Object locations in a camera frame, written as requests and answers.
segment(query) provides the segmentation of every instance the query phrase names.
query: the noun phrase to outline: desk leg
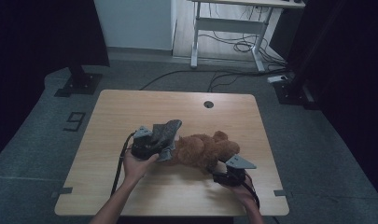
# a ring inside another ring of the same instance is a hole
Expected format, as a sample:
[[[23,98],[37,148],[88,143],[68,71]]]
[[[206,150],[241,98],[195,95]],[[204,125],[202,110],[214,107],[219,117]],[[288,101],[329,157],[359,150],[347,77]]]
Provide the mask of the desk leg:
[[[190,64],[191,68],[197,68],[197,60],[198,60],[198,22],[200,20],[200,11],[201,11],[201,3],[198,2],[197,15],[195,17],[195,26],[194,26],[194,43],[192,43],[192,49],[191,49],[191,64]]]
[[[270,7],[268,10],[267,18],[264,20],[261,31],[260,31],[260,36],[258,38],[258,41],[256,41],[255,47],[252,49],[252,54],[253,57],[255,58],[256,66],[258,67],[259,72],[265,72],[263,63],[262,63],[262,57],[261,54],[259,53],[259,49],[261,47],[261,42],[264,38],[265,32],[267,31],[268,23],[270,21],[271,14],[273,14],[273,7]]]

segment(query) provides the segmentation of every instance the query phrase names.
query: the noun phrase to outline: plush toy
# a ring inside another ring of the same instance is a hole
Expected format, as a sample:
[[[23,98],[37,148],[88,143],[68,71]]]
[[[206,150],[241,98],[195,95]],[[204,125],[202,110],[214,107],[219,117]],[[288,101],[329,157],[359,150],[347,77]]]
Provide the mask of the plush toy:
[[[183,164],[200,168],[203,173],[213,171],[218,161],[227,161],[238,154],[240,147],[229,140],[221,131],[215,132],[213,137],[206,134],[194,134],[187,137],[178,137],[175,149],[171,151],[172,158],[164,164]]]

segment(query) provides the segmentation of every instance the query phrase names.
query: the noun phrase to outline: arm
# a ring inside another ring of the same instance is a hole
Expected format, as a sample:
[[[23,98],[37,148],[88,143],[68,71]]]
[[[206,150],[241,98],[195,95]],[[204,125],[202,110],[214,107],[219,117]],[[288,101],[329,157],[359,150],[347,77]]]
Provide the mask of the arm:
[[[91,220],[91,224],[95,223],[116,223],[119,219],[124,205],[128,197],[135,188],[139,180],[145,175],[148,166],[159,157],[155,154],[147,161],[138,161],[129,149],[124,156],[124,181],[116,192],[110,197],[105,205],[99,210],[95,217]]]
[[[252,181],[248,176],[246,177],[245,182],[249,187],[253,188]],[[238,198],[238,200],[241,202],[241,204],[244,206],[250,224],[264,224],[261,213],[258,209],[258,206],[256,205],[255,199],[244,186],[241,185],[238,187],[223,187],[231,190]]]

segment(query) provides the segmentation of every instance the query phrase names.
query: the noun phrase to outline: table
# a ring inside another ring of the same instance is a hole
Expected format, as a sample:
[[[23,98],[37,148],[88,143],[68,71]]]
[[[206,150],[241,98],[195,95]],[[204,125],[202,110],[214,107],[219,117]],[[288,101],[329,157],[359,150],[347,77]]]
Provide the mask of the table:
[[[214,104],[212,108],[204,102]],[[60,216],[94,215],[110,196],[119,154],[129,135],[141,125],[181,119],[181,136],[213,135],[221,130],[241,147],[240,155],[255,163],[248,170],[264,216],[288,213],[285,196],[275,196],[282,184],[253,95],[168,91],[102,91],[73,165],[55,206]],[[124,216],[235,217],[245,210],[233,194],[214,183],[211,175],[183,165],[152,164],[131,194]]]
[[[265,32],[268,27],[270,17],[273,13],[275,7],[282,8],[304,8],[305,4],[301,1],[300,3],[295,3],[293,0],[282,1],[282,0],[190,0],[192,2],[197,2],[197,13],[195,18],[194,26],[194,42],[192,44],[191,50],[191,62],[190,66],[192,68],[197,67],[198,61],[198,32],[200,30],[205,31],[220,31],[220,32],[230,32],[230,33],[243,33],[259,35],[256,41],[255,47],[252,48],[251,52],[255,59],[256,66],[260,72],[265,72],[261,55],[259,54],[259,48],[261,46],[262,39],[264,38]],[[200,17],[201,3],[219,3],[219,4],[230,4],[230,5],[246,5],[246,6],[258,6],[258,7],[269,7],[266,19],[264,21],[238,21],[238,20],[226,20],[219,18],[202,18]]]

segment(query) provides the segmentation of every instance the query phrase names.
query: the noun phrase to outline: wall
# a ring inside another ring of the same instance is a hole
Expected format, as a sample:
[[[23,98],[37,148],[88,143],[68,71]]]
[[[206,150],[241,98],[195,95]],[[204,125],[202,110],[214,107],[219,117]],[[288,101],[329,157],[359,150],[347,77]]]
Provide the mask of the wall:
[[[172,50],[176,0],[95,0],[108,47]]]

